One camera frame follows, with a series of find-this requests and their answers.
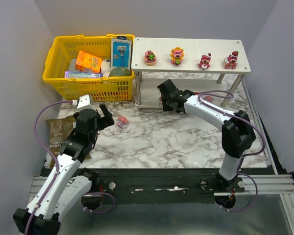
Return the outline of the pink bear cake toy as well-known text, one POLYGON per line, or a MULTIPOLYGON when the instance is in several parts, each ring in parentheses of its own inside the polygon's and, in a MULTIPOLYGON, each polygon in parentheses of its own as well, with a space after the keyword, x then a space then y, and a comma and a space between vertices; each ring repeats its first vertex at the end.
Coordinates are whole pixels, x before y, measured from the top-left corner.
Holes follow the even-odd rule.
POLYGON ((156 64, 157 58, 152 50, 147 50, 144 55, 144 63, 147 66, 153 66, 156 64))

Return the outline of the pink bear sunflower toy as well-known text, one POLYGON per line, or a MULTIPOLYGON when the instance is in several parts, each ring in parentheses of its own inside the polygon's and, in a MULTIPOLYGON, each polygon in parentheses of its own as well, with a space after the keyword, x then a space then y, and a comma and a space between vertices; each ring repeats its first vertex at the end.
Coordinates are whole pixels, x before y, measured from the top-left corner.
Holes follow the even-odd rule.
POLYGON ((175 47, 171 50, 171 64, 173 65, 180 65, 184 59, 184 49, 180 47, 175 47))

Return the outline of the pink bear white-hat toy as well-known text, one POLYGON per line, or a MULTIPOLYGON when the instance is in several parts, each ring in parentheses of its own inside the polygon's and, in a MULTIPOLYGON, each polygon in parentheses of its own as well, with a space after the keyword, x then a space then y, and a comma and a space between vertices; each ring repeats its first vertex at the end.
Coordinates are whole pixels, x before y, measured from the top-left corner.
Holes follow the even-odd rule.
POLYGON ((203 54, 197 66, 202 70, 206 70, 210 68, 211 57, 212 57, 211 53, 203 54))

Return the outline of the pink bear strawberry toy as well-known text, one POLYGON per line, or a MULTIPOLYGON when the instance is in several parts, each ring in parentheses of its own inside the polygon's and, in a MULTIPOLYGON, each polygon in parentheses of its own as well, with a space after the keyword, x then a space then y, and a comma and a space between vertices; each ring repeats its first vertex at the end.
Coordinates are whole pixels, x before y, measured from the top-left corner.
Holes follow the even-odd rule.
POLYGON ((239 52, 236 50, 236 51, 233 51, 227 57, 225 57, 223 61, 224 68, 234 70, 238 65, 238 55, 239 55, 239 52))

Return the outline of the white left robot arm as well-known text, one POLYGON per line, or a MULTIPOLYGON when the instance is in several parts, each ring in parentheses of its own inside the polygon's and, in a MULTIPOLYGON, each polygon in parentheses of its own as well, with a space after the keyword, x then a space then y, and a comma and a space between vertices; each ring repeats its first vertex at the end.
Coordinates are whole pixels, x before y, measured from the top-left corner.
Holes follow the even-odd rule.
POLYGON ((84 210, 97 213, 104 196, 99 174, 84 168, 72 184, 69 180, 79 169, 86 156, 95 147, 99 132, 114 125, 112 114, 106 105, 100 104, 102 115, 92 104, 85 105, 74 114, 76 127, 63 141, 55 165, 43 186, 25 209, 16 209, 13 220, 24 235, 56 235, 61 220, 84 195, 92 195, 95 202, 84 210))

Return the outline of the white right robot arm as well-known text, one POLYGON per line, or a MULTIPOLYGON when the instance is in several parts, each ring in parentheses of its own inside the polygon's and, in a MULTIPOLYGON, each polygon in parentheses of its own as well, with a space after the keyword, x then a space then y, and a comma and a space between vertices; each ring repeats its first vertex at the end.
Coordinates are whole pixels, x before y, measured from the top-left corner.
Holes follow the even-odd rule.
POLYGON ((163 110, 196 116, 221 131, 221 145, 225 156, 216 175, 214 187, 219 191, 232 187, 238 176, 243 154, 256 139, 246 112, 232 112, 201 99, 200 93, 180 90, 168 79, 157 86, 162 98, 163 110))

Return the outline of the white two-tier shelf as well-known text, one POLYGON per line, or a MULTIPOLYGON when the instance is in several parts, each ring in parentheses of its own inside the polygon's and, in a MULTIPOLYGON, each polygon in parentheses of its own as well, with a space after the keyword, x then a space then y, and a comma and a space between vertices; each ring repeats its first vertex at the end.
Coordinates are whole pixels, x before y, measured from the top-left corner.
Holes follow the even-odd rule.
POLYGON ((237 89, 244 75, 250 73, 251 68, 247 59, 244 45, 240 40, 216 39, 181 39, 181 38, 142 38, 134 40, 132 49, 132 70, 136 81, 136 107, 142 109, 161 109, 157 86, 165 81, 164 78, 143 77, 143 72, 167 72, 170 76, 178 75, 173 83, 181 90, 205 92, 209 90, 225 90, 223 78, 227 74, 237 75, 230 92, 237 89), (184 49, 182 64, 171 64, 171 50, 175 47, 184 49), (147 66, 144 55, 152 50, 157 58, 156 64, 147 66), (238 51, 238 65, 233 69, 225 69, 223 61, 233 51, 238 51), (203 54, 211 53, 210 68, 200 69, 197 65, 203 54))

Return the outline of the brown paper bag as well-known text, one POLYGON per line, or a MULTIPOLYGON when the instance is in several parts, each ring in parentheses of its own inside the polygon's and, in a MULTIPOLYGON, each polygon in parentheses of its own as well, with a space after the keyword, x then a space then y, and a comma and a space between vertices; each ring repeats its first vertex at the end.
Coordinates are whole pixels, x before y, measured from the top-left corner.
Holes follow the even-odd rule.
POLYGON ((49 125, 49 150, 57 157, 62 142, 76 127, 76 120, 73 116, 67 116, 61 119, 48 119, 46 122, 49 125))

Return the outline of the green melon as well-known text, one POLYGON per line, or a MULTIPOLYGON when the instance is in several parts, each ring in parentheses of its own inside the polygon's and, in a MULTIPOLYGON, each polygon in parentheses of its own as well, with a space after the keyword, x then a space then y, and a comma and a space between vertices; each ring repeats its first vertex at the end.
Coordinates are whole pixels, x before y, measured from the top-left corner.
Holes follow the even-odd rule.
POLYGON ((125 67, 115 67, 109 73, 109 77, 124 77, 124 76, 128 77, 131 75, 132 75, 132 72, 125 67))

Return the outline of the white item in basket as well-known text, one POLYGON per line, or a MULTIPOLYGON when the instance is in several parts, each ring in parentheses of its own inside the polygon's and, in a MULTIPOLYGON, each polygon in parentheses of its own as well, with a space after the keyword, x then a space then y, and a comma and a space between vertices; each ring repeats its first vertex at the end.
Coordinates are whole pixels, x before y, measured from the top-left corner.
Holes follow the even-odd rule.
POLYGON ((108 59, 104 59, 101 63, 100 72, 101 73, 109 73, 111 70, 111 61, 108 59))

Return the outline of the purple flat box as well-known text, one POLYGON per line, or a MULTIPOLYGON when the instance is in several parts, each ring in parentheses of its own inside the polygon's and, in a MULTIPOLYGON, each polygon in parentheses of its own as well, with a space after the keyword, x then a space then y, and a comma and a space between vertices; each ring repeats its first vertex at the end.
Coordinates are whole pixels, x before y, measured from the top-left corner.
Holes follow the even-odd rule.
POLYGON ((75 71, 66 71, 65 78, 76 78, 76 79, 97 79, 103 78, 103 73, 88 73, 88 72, 75 72, 75 71))

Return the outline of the orange snack box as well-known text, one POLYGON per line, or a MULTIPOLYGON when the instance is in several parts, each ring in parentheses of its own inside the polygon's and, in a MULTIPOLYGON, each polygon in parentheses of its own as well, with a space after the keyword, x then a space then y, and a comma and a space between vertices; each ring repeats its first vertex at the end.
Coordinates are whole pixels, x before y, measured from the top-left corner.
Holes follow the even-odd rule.
POLYGON ((99 73, 101 71, 102 61, 103 59, 100 57, 80 50, 76 59, 75 68, 82 72, 99 73))

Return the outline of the blue razor package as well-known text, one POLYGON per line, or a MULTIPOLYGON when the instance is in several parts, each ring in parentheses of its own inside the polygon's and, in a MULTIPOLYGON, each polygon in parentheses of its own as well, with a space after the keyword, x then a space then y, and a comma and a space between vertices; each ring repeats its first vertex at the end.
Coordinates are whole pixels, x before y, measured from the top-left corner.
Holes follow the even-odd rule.
POLYGON ((132 41, 125 39, 111 40, 111 69, 124 67, 131 70, 132 41))

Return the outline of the yellow plastic basket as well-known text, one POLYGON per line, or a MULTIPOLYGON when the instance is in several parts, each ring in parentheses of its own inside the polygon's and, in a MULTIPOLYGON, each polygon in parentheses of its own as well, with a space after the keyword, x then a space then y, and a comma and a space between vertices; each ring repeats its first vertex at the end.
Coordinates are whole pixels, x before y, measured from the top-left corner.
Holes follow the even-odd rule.
POLYGON ((103 77, 97 79, 65 78, 70 61, 84 51, 102 59, 111 58, 111 40, 126 37, 134 41, 132 34, 106 34, 105 36, 58 36, 54 39, 45 61, 42 79, 51 85, 64 99, 73 100, 89 94, 93 101, 128 101, 133 95, 130 76, 103 77))

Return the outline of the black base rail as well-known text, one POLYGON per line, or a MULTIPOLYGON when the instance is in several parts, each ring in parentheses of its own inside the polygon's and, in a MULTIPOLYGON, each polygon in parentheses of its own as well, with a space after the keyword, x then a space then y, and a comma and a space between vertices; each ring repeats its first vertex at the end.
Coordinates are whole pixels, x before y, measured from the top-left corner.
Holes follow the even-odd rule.
POLYGON ((94 180, 90 191, 106 192, 104 204, 213 204, 219 198, 247 192, 246 177, 237 175, 226 182, 218 169, 108 169, 82 168, 74 176, 94 180))

